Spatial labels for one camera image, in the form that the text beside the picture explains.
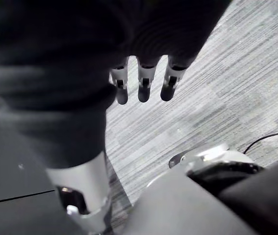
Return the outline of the right robot hand black cloth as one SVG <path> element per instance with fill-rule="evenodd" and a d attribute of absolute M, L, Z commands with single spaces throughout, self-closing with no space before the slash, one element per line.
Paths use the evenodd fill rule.
<path fill-rule="evenodd" d="M 135 56 L 194 61 L 228 0 L 0 0 L 0 123 L 43 162 L 70 218 L 91 233 L 110 224 L 106 110 Z"/>

